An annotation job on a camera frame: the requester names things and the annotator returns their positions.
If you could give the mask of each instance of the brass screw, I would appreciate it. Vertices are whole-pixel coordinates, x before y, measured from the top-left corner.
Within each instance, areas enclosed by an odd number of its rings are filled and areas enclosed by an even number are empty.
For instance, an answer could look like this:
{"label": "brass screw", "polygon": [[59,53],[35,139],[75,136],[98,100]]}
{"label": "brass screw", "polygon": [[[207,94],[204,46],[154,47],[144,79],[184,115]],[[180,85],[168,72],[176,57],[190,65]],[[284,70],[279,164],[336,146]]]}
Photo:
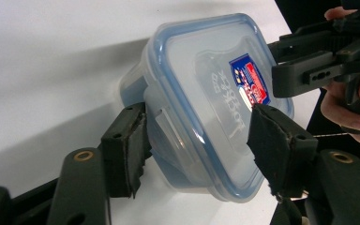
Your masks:
{"label": "brass screw", "polygon": [[82,152],[79,152],[77,153],[75,156],[74,156],[74,159],[75,161],[87,161],[89,160],[90,158],[93,157],[93,152],[91,151],[82,151]]}
{"label": "brass screw", "polygon": [[338,152],[332,152],[331,156],[335,160],[342,162],[342,163],[353,163],[353,159],[351,157],[341,154],[341,153],[338,153]]}

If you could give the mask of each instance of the plastic food container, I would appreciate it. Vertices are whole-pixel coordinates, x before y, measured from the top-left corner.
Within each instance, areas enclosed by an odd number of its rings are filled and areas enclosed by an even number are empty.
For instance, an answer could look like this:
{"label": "plastic food container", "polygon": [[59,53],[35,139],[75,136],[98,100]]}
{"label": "plastic food container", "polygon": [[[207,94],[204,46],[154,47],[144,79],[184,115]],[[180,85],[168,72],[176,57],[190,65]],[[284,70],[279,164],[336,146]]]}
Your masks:
{"label": "plastic food container", "polygon": [[274,64],[245,14],[164,24],[150,38],[121,93],[124,102],[143,93],[153,156],[174,188],[236,203],[255,196],[263,175],[247,145],[251,106],[293,117],[292,101],[272,94]]}

